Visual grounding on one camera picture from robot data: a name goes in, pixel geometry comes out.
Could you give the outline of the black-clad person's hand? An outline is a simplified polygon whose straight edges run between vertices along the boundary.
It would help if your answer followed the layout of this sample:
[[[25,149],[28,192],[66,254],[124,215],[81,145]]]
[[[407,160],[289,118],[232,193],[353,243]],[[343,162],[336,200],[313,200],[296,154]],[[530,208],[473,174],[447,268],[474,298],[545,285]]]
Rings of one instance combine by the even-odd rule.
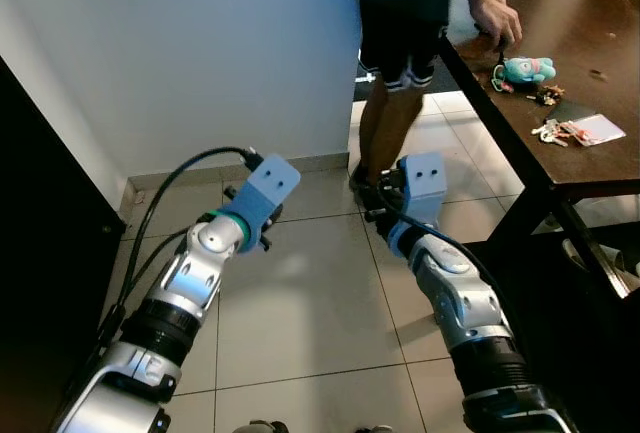
[[[471,0],[470,14],[477,29],[490,37],[495,48],[515,46],[524,39],[520,17],[506,0]]]

